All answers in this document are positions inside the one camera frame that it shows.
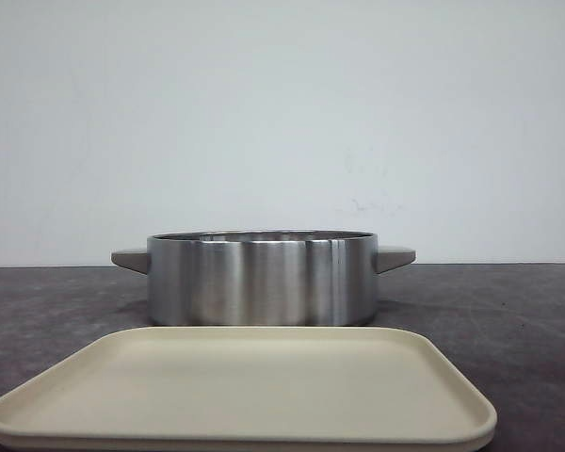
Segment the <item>stainless steel steamer pot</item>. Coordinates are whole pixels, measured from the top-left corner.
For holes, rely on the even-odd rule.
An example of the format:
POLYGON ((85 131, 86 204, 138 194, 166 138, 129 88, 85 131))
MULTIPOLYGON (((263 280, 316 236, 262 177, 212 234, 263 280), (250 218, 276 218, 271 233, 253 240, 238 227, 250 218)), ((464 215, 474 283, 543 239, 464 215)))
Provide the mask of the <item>stainless steel steamer pot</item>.
POLYGON ((416 252, 374 233, 235 231, 159 234, 111 254, 143 274, 160 326, 347 326, 377 311, 380 274, 416 252))

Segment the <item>cream rectangular tray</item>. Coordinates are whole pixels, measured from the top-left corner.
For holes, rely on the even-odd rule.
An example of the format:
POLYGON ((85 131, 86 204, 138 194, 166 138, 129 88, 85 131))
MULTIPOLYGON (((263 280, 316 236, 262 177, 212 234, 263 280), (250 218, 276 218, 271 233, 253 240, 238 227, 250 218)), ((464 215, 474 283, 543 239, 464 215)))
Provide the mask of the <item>cream rectangular tray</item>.
POLYGON ((475 451, 496 423, 426 337, 388 328, 118 331, 0 397, 19 450, 475 451))

